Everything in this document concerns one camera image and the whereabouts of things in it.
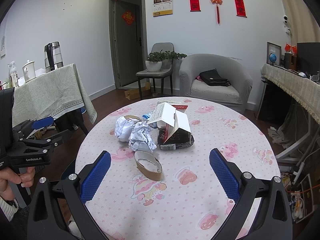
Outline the person left hand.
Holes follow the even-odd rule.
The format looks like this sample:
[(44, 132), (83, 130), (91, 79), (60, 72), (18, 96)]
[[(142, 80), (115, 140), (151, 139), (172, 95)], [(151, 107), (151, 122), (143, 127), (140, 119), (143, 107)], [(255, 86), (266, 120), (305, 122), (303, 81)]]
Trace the person left hand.
[(27, 171), (23, 174), (16, 174), (13, 170), (6, 167), (0, 171), (0, 194), (4, 200), (12, 201), (15, 199), (15, 195), (9, 185), (9, 182), (13, 184), (21, 184), (21, 187), (31, 187), (34, 183), (35, 167), (28, 167)]

